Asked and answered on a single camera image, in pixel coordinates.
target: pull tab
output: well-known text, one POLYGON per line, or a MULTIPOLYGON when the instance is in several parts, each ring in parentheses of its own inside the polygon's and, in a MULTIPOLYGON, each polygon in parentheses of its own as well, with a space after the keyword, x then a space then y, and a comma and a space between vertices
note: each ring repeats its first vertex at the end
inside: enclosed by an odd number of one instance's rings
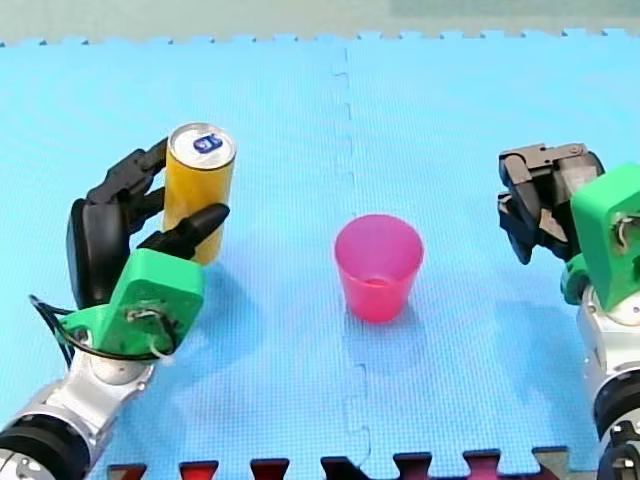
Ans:
POLYGON ((193 148, 198 153, 210 153, 222 146, 222 139, 211 133, 204 137, 200 137, 193 142, 193 148))

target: yellow can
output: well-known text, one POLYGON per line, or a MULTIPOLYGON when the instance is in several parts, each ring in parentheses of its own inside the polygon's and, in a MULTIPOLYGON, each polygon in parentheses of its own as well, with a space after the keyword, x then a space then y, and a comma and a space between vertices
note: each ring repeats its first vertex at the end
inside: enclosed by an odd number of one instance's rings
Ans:
MULTIPOLYGON (((236 145, 222 129, 207 123, 189 123, 167 141, 164 229, 213 203, 227 204, 236 145)), ((222 227, 196 249, 194 261, 213 262, 222 242, 222 227)))

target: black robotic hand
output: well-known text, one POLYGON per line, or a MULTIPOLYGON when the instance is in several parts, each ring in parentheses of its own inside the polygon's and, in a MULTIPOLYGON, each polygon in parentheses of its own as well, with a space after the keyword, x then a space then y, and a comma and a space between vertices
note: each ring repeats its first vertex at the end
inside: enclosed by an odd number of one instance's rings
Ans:
POLYGON ((500 227, 520 262, 529 263, 536 245, 565 262, 580 253, 570 201, 604 173, 598 157, 583 144, 538 144, 501 153, 499 164, 509 190, 498 195, 500 227))

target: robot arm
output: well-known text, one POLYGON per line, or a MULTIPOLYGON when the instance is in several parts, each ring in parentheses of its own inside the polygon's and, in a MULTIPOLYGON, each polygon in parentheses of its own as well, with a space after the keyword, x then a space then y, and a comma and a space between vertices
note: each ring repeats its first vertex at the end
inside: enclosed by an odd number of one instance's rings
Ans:
POLYGON ((196 246, 226 219, 210 205, 130 251, 129 237, 163 208, 164 190, 147 194, 164 167, 166 139, 136 150, 78 199, 67 229, 67 259, 77 311, 31 302, 69 365, 0 432, 0 480, 81 480, 106 448, 122 408, 173 354, 203 302, 196 246))
POLYGON ((500 226, 529 263, 536 245, 565 262, 578 305, 585 379, 601 440, 599 480, 640 479, 640 165, 605 173, 584 145, 500 155, 500 226))

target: can lid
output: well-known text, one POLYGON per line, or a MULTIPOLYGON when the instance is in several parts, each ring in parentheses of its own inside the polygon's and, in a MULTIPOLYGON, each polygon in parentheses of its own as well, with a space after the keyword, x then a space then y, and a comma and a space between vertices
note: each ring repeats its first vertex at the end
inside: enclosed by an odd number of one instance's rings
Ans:
POLYGON ((169 150, 187 167, 214 170, 231 162, 236 146, 229 134, 208 123, 189 123, 169 137, 169 150))

